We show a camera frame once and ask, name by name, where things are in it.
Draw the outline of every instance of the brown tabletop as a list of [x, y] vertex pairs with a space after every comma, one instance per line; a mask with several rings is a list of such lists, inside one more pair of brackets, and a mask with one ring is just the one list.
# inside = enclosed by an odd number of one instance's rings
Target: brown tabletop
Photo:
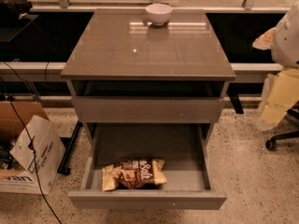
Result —
[[98, 9], [62, 78], [231, 81], [235, 73], [203, 10], [174, 9], [155, 27], [144, 8]]

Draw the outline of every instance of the speckled floor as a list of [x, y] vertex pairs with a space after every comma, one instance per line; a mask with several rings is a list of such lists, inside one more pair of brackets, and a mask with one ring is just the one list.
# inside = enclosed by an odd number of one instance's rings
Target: speckled floor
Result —
[[[77, 118], [71, 107], [46, 108], [60, 136], [72, 133]], [[219, 211], [194, 210], [78, 210], [68, 199], [79, 190], [90, 149], [80, 131], [69, 162], [71, 175], [57, 175], [49, 203], [63, 223], [298, 223], [299, 140], [279, 141], [269, 152], [264, 142], [273, 134], [292, 131], [298, 121], [284, 119], [271, 132], [259, 132], [253, 122], [256, 109], [237, 115], [225, 108], [208, 144], [212, 181], [227, 193]], [[0, 223], [57, 223], [40, 195], [0, 193]]]

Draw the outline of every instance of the closed drawer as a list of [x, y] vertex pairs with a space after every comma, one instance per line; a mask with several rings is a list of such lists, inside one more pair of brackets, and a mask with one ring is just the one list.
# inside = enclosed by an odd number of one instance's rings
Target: closed drawer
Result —
[[[165, 160], [167, 184], [156, 189], [102, 191], [102, 167], [135, 158]], [[209, 177], [200, 125], [114, 124], [97, 127], [81, 189], [69, 192], [77, 208], [220, 209], [226, 200]]]
[[215, 123], [222, 99], [73, 97], [82, 122]]

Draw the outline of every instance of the bowl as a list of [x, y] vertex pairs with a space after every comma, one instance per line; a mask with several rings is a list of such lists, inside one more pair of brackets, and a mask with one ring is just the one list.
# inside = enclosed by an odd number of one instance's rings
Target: bowl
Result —
[[146, 7], [148, 18], [154, 25], [164, 25], [169, 21], [172, 10], [166, 4], [151, 4]]

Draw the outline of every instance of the cardboard box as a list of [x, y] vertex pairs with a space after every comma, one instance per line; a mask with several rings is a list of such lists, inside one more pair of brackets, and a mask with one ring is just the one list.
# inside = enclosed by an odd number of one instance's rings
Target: cardboard box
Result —
[[0, 192], [40, 194], [36, 177], [36, 167], [41, 188], [49, 194], [65, 153], [64, 144], [56, 133], [40, 103], [13, 103], [27, 130], [34, 139], [34, 153], [28, 147], [30, 138], [14, 112], [10, 102], [0, 103], [0, 136], [13, 139], [18, 136], [10, 154], [20, 164], [21, 169], [0, 170]]

